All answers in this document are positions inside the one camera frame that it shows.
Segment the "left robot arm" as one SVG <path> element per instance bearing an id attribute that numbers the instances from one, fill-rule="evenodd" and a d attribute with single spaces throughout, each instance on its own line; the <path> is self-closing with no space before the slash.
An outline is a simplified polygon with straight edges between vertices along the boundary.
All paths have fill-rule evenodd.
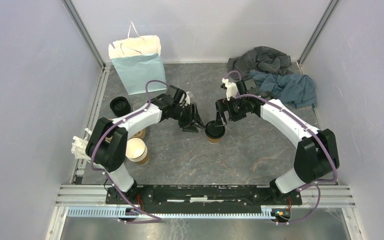
<path id="1" fill-rule="evenodd" d="M 205 124 L 198 113 L 196 103 L 191 102 L 188 94 L 173 85 L 142 106 L 115 120 L 100 118 L 85 147 L 85 154 L 91 158 L 91 168 L 102 170 L 104 175 L 118 190 L 118 197 L 125 204 L 133 203 L 137 190 L 132 187 L 135 180 L 124 164 L 128 140 L 139 131 L 173 119 L 184 132 L 198 133 Z"/>

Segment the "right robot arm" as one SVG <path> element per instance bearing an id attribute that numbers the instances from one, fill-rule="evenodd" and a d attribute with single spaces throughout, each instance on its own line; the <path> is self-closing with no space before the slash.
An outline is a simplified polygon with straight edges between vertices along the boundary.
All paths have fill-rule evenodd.
<path id="1" fill-rule="evenodd" d="M 229 121 L 237 122 L 252 113 L 276 127 L 296 149 L 293 167 L 269 184 L 268 199 L 273 203 L 282 204 L 293 191 L 311 184 L 338 180 L 338 148 L 330 129 L 306 123 L 270 92 L 261 92 L 252 79 L 231 82 L 225 77 L 220 87 L 226 96 L 215 102 L 216 119 L 205 130 L 208 138 L 219 140 Z"/>

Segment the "black coffee cup lid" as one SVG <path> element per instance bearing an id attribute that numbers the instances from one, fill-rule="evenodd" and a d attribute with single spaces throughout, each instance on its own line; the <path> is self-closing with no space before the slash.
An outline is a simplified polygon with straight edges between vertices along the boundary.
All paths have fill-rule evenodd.
<path id="1" fill-rule="evenodd" d="M 223 125 L 216 125 L 216 121 L 209 121 L 205 125 L 205 134 L 210 139 L 220 139 L 225 135 L 226 128 Z"/>

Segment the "brown paper coffee cup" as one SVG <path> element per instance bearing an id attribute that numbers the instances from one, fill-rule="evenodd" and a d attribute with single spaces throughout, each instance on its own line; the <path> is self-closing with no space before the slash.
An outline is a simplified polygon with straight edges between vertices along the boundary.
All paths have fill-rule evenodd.
<path id="1" fill-rule="evenodd" d="M 221 141 L 221 138 L 212 138 L 212 137 L 207 137 L 208 141 L 212 144 L 217 144 Z"/>

